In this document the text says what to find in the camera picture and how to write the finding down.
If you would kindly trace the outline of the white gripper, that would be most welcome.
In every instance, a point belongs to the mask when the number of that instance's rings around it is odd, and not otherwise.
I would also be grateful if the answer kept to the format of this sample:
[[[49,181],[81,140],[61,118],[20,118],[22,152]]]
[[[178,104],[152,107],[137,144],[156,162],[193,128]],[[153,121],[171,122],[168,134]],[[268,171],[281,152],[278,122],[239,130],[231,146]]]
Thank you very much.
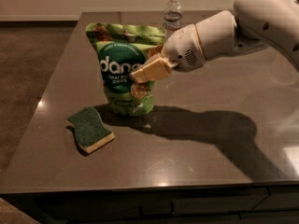
[[[130,73],[131,80],[137,84],[146,83],[169,77],[173,68],[179,72],[191,72],[206,64],[194,24],[171,34],[164,43],[163,55],[158,53],[150,57]]]

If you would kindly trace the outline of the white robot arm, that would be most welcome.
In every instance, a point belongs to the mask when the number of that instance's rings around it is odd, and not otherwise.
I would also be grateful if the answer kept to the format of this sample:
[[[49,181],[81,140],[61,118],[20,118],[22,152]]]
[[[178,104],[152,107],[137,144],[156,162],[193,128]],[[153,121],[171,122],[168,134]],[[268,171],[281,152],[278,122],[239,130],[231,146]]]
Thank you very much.
[[[299,0],[235,0],[232,11],[176,30],[162,51],[130,74],[135,83],[190,72],[220,56],[252,51],[261,44],[276,49],[299,66]]]

